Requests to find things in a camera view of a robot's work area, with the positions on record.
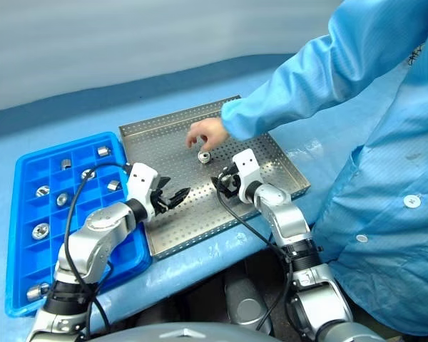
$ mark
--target white button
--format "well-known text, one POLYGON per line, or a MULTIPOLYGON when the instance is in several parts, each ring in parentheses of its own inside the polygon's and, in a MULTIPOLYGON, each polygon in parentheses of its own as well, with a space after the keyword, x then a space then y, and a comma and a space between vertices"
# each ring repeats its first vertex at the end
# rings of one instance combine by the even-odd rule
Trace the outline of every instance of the white button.
POLYGON ((407 195, 404 198, 404 205, 410 209, 415 209, 420 207, 422 201, 420 200, 420 197, 416 195, 407 195))
POLYGON ((363 234, 358 234, 357 235, 357 241, 358 242, 368 242, 368 237, 366 235, 363 235, 363 234))

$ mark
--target blue plastic tray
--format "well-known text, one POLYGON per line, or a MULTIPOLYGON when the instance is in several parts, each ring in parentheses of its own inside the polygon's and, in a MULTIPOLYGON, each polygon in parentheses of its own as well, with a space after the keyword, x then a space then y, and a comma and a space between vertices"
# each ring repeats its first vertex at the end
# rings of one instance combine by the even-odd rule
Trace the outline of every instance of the blue plastic tray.
MULTIPOLYGON (((51 284, 54 279, 69 209, 69 203, 58 207, 56 198, 62 192, 73 196, 81 183, 81 173, 102 162, 126 162, 123 148, 113 133, 101 133, 50 147, 24 155, 17 161, 6 270, 5 308, 9 316, 32 315, 43 304, 43 299, 29 302, 26 292, 42 282, 51 284), (100 157, 97 153, 100 146, 109 147, 111 154, 100 157), (61 170, 63 159, 71 160, 71 168, 61 170), (37 197, 36 190, 42 185, 49 185, 50 192, 37 197), (35 240, 31 236, 32 230, 42 222, 49 223, 49 234, 44 239, 35 240)), ((92 211, 123 201, 127 195, 127 179, 118 167, 97 169, 95 178, 86 183, 76 203, 71 232, 81 228, 92 211), (111 180, 119 180, 123 189, 110 192, 107 185, 111 180)), ((103 289, 110 289, 149 267, 151 256, 142 224, 116 247, 110 260, 114 272, 103 289)))

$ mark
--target blue table surface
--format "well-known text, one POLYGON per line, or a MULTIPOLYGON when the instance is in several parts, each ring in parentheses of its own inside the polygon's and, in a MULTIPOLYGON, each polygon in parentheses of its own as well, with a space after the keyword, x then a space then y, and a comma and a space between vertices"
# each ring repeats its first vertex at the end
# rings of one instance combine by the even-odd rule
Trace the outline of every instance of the blue table surface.
MULTIPOLYGON (((32 317, 9 318, 4 312, 9 213, 16 160, 35 150, 154 118, 232 95, 246 96, 265 82, 289 56, 251 56, 214 63, 146 80, 60 95, 0 111, 0 341, 25 341, 32 317)), ((287 156, 311 182, 296 200, 308 222, 321 204, 350 152, 361 145, 390 105, 404 77, 404 65, 378 78, 356 98, 308 120, 272 131, 287 156)), ((261 217, 250 223, 263 234, 261 217)), ((167 259, 141 275, 101 294, 111 321, 135 314, 263 248, 236 226, 167 259)), ((95 310, 93 328, 101 326, 95 310)))

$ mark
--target metal nut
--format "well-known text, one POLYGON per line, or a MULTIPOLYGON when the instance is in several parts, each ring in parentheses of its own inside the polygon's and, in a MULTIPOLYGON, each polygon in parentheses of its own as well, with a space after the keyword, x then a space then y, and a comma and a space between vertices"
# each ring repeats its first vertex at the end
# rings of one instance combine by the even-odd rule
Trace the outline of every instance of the metal nut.
POLYGON ((201 161, 202 164, 206 164, 211 159, 211 154, 209 152, 200 151, 198 153, 198 160, 201 161))
POLYGON ((57 199, 56 199, 57 207, 63 207, 68 202, 69 197, 70 196, 68 195, 67 192, 62 192, 59 196, 57 196, 57 199))
POLYGON ((71 168, 71 159, 64 159, 60 163, 61 169, 66 170, 71 168))
POLYGON ((107 146, 101 146, 97 148, 97 153, 100 157, 106 157, 111 154, 111 150, 107 146))
MULTIPOLYGON (((87 170, 84 170, 83 171, 83 173, 81 173, 81 179, 83 180, 84 178, 86 178, 86 175, 88 174, 88 172, 90 171, 91 169, 87 169, 87 170)), ((93 178, 95 178, 95 171, 93 171, 92 173, 91 173, 91 175, 89 176, 89 178, 87 179, 87 180, 91 180, 91 179, 93 179, 93 178)))
POLYGON ((111 180, 108 183, 108 190, 109 191, 114 192, 114 191, 117 191, 120 189, 122 189, 122 186, 121 186, 121 182, 119 182, 118 180, 111 180))
POLYGON ((36 300, 42 298, 43 296, 45 296, 49 292, 50 288, 51 287, 49 286, 48 283, 41 283, 41 284, 32 286, 27 291, 27 300, 28 301, 36 301, 36 300))
POLYGON ((35 196, 41 197, 46 196, 49 193, 49 185, 43 185, 36 189, 35 196))
POLYGON ((47 237, 49 234, 49 224, 40 223, 34 227, 34 230, 31 232, 31 237, 35 240, 41 240, 47 237))

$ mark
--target white wall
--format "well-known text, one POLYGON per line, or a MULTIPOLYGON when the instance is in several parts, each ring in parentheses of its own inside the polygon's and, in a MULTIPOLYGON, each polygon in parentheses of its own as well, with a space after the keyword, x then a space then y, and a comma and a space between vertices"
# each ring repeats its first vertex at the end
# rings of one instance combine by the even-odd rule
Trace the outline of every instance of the white wall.
POLYGON ((296 52, 340 0, 0 0, 0 109, 227 58, 296 52))

